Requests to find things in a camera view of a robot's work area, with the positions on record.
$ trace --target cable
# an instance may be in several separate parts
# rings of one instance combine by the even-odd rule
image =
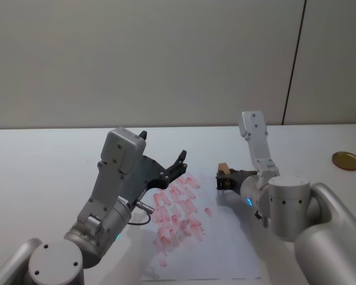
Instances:
[[[147,213],[147,215],[148,215],[148,220],[143,222],[143,223],[131,223],[131,222],[129,222],[128,224],[130,224],[131,226],[143,226],[145,224],[148,224],[152,218],[148,213]]]

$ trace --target gold lid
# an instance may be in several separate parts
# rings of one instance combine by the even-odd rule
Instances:
[[[346,151],[339,151],[332,155],[332,162],[341,169],[356,170],[356,155]]]

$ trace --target table surface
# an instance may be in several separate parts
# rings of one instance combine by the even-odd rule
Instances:
[[[60,239],[70,228],[91,194],[109,130],[0,130],[0,265],[27,239]],[[142,129],[130,130],[139,133]],[[227,162],[235,169],[253,168],[247,143],[236,126],[146,130],[145,154],[164,166],[185,149],[188,171],[216,171],[219,162]],[[337,151],[356,154],[356,125],[269,126],[268,131],[271,155],[282,175],[300,175],[312,183],[327,184],[356,215],[356,172],[338,169],[331,162]],[[307,284],[295,261],[292,244],[278,240],[255,218],[243,219],[250,221],[261,279],[166,283]],[[140,230],[125,229],[102,262],[85,271],[87,285],[140,283]]]

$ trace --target white wall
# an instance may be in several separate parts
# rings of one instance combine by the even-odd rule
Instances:
[[[285,124],[356,123],[356,0],[308,0]]]
[[[0,0],[0,128],[279,124],[303,0]]]

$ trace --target paper sheet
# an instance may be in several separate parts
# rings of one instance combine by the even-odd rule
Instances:
[[[240,226],[235,207],[222,202],[236,193],[216,190],[213,172],[182,176],[165,190],[152,189],[143,202],[155,207],[142,246],[155,255],[142,280],[258,278],[258,259]]]

